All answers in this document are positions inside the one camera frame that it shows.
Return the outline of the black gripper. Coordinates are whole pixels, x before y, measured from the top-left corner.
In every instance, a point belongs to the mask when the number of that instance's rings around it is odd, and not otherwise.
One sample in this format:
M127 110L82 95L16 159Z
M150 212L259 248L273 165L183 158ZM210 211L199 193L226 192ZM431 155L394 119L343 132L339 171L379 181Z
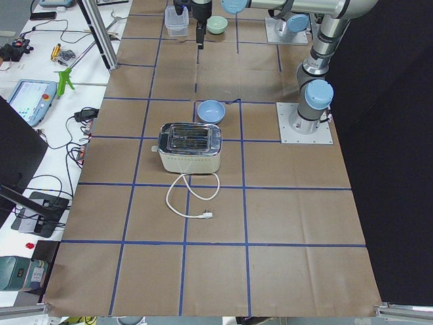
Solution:
M205 22L212 15L212 0L191 0L191 11L197 20L196 43L198 49L204 48Z

